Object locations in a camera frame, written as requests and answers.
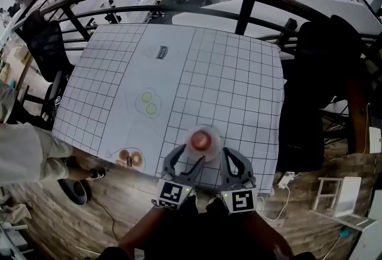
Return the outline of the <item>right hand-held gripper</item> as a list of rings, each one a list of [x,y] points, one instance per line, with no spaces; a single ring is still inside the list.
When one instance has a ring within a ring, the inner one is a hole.
[[[233,173],[230,163],[237,173]],[[258,189],[253,177],[251,162],[240,152],[224,147],[220,155],[220,198],[229,215],[253,213],[257,206]]]

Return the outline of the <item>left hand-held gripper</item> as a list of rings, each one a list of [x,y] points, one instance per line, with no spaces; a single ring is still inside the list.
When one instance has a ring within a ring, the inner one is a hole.
[[[205,156],[202,156],[188,172],[181,172],[178,176],[178,182],[175,181],[175,165],[180,156],[184,153],[186,144],[172,149],[164,158],[162,164],[162,178],[159,179],[156,189],[156,197],[152,199],[152,204],[156,208],[167,208],[179,210],[184,202],[194,192],[194,184],[201,169],[205,164]]]

